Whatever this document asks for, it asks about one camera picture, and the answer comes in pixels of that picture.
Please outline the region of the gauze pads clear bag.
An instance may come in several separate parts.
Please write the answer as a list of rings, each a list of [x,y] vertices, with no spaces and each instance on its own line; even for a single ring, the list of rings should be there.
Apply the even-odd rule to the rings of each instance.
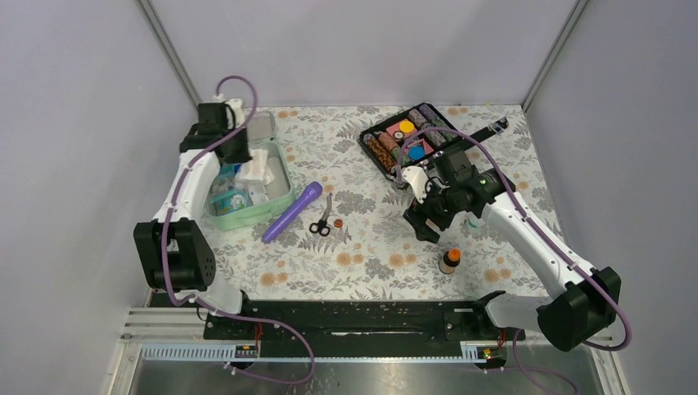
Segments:
[[[266,186],[274,181],[275,176],[270,164],[268,164],[268,150],[263,148],[253,149],[250,155],[252,159],[243,163],[235,174],[235,182]]]

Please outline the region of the white blue plaster box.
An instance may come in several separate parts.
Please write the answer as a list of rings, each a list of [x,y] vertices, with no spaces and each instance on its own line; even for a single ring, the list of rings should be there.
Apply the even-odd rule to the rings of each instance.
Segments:
[[[269,201],[266,186],[263,184],[249,184],[246,187],[249,199],[254,206],[263,205]]]

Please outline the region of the blue cotton ball bag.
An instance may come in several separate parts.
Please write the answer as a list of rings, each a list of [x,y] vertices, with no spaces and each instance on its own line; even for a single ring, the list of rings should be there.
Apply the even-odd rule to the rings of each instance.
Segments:
[[[252,206],[249,186],[242,181],[240,164],[228,164],[221,168],[209,190],[209,209],[215,216],[224,216]]]

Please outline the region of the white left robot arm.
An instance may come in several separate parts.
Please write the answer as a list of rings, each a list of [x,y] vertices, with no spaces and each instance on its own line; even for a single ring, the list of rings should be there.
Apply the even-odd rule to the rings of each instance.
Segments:
[[[165,291],[176,307],[199,303],[223,316],[224,328],[237,338],[253,332],[256,318],[242,308],[244,292],[217,277],[215,254],[198,223],[222,163],[249,158],[247,132],[228,136],[243,122],[240,99],[217,95],[201,103],[198,121],[179,145],[178,170],[165,201],[133,231],[147,284]]]

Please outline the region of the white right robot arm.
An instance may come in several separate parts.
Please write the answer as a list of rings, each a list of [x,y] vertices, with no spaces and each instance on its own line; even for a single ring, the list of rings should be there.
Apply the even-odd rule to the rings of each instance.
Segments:
[[[502,236],[533,269],[544,297],[493,292],[472,316],[473,331],[492,339],[504,328],[540,332],[558,350],[589,344],[617,318],[621,279],[597,269],[549,230],[497,167],[480,172],[462,152],[439,154],[437,175],[420,166],[399,170],[413,200],[403,216],[420,241],[436,243],[456,215],[465,212]]]

